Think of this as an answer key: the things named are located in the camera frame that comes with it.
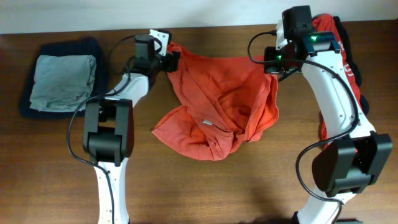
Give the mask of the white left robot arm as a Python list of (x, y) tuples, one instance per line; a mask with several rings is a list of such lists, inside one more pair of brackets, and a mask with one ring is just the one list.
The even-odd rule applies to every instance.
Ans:
[(129, 223), (126, 170), (134, 147), (133, 107), (149, 92), (149, 78), (178, 69), (180, 53), (157, 55), (144, 74), (126, 72), (102, 100), (85, 106), (83, 148), (94, 163), (98, 183), (99, 223)]

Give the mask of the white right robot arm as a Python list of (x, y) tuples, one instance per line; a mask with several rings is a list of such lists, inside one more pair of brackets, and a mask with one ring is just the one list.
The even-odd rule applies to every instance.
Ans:
[(312, 162), (315, 188), (292, 217), (294, 223), (339, 223), (345, 203), (377, 182), (392, 151), (388, 134), (378, 134), (362, 111), (343, 68), (341, 48), (332, 32), (285, 38), (273, 30), (276, 47), (264, 65), (299, 69), (310, 84), (325, 123), (326, 139), (298, 156), (324, 145)]

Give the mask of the orange t-shirt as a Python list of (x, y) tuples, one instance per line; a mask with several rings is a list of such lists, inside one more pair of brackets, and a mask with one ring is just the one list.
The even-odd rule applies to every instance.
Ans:
[(247, 57), (209, 58), (172, 42), (178, 69), (168, 73), (181, 105), (152, 134), (177, 153), (219, 161), (244, 142), (258, 141), (279, 119), (278, 81)]

